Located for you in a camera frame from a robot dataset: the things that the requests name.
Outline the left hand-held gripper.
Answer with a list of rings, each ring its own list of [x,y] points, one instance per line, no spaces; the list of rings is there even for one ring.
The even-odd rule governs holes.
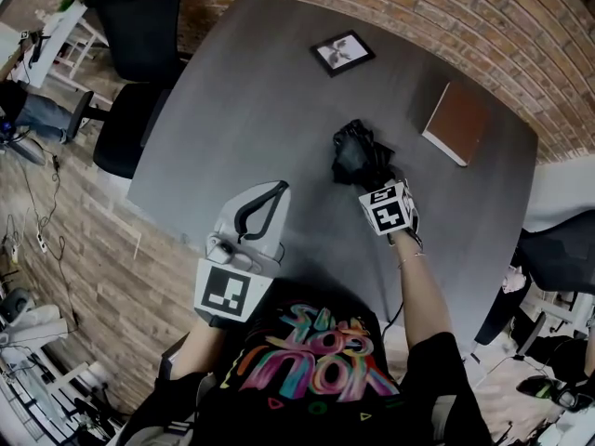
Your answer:
[[[244,323],[258,307],[281,267],[258,250],[277,249],[290,201],[287,182],[267,182],[223,205],[196,274],[193,307],[205,321]]]

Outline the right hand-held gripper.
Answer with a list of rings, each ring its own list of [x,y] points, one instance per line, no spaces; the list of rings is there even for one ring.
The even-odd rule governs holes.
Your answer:
[[[397,230],[417,234],[419,214],[406,180],[391,180],[383,188],[361,195],[359,203],[376,235]]]

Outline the black folding umbrella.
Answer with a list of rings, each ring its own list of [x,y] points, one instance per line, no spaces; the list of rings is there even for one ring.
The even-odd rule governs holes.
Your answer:
[[[403,172],[391,163],[394,150],[376,141],[374,132],[360,119],[344,125],[333,135],[335,183],[355,185],[366,192],[403,181]]]

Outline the person's right forearm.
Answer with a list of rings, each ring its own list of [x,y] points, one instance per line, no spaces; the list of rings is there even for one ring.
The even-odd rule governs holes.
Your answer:
[[[456,346],[443,293],[417,241],[404,230],[392,235],[399,260],[403,300],[403,326],[409,348],[407,376],[414,373],[414,348],[435,335]]]

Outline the person's left forearm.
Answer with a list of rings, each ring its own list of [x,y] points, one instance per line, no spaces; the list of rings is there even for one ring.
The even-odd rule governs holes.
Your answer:
[[[193,373],[212,373],[218,365],[227,333],[199,318],[174,359],[170,378],[174,380]]]

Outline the dark grey table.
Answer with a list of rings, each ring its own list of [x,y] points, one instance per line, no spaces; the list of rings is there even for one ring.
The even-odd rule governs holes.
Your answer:
[[[310,47],[349,30],[376,57],[331,78]],[[489,111],[464,168],[421,136],[450,81]],[[377,26],[295,0],[236,0],[178,79],[127,197],[158,227],[202,247],[229,199],[286,181],[281,275],[347,289],[388,320],[401,302],[393,252],[369,226],[355,188],[332,179],[333,135],[354,119],[394,150],[456,338],[471,343],[522,230],[536,134],[450,64]]]

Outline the person's black printed t-shirt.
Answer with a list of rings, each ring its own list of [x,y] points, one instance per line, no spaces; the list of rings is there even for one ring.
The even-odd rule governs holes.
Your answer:
[[[390,375],[376,315],[275,282],[213,374],[157,380],[118,446],[492,446],[452,334]]]

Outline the brown book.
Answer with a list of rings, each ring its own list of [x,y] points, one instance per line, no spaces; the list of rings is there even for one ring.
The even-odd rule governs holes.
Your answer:
[[[457,165],[466,167],[474,157],[489,120],[482,100],[459,82],[449,82],[421,136]]]

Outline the pink plush toy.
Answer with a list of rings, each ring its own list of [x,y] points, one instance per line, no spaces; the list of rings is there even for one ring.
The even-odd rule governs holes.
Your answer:
[[[526,276],[522,273],[521,267],[509,266],[506,276],[501,284],[505,294],[520,291],[526,283]]]

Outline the white desk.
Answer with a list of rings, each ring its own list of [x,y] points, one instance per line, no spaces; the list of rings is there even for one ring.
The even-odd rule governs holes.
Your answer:
[[[595,209],[595,154],[535,169],[523,227],[541,231]]]

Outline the grey mesh office chair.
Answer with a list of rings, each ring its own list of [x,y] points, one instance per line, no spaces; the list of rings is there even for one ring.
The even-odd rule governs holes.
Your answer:
[[[521,289],[499,291],[475,336],[490,344],[525,299],[531,282],[545,292],[595,295],[595,209],[541,231],[522,230],[511,259],[525,277]]]

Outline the black office chair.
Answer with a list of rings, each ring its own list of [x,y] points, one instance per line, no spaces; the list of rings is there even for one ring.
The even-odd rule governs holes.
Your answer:
[[[130,179],[185,63],[178,50],[180,0],[84,0],[104,30],[117,74],[127,81],[108,110],[94,108],[91,91],[79,100],[68,134],[83,119],[101,122],[93,162]]]

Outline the white bag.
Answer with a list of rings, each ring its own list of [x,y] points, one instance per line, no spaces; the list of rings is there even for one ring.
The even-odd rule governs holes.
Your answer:
[[[7,329],[8,344],[37,350],[47,343],[65,339],[68,324],[61,317],[56,305],[43,305],[30,309],[20,316],[15,326]]]

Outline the black green shoe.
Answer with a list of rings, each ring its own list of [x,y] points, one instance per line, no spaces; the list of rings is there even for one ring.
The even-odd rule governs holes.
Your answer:
[[[546,375],[527,377],[516,386],[516,390],[529,397],[551,400],[571,412],[580,409],[580,401],[574,389]]]

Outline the grey round device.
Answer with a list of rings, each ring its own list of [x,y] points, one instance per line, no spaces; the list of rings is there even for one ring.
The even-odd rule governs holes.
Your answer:
[[[33,307],[33,298],[30,292],[23,288],[12,290],[0,302],[0,321],[9,326],[14,326],[20,317]]]

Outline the white shelf unit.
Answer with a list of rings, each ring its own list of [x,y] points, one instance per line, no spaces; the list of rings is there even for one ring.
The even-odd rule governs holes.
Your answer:
[[[90,91],[74,77],[85,59],[93,59],[91,48],[108,47],[105,36],[85,19],[87,7],[79,0],[64,11],[46,17],[40,43],[24,53],[22,62],[12,71],[12,79],[41,88],[52,78],[73,91]]]

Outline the black picture frame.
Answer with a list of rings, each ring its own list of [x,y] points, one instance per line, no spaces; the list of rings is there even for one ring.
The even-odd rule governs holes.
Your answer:
[[[310,53],[331,78],[376,57],[374,51],[354,30],[311,46]]]

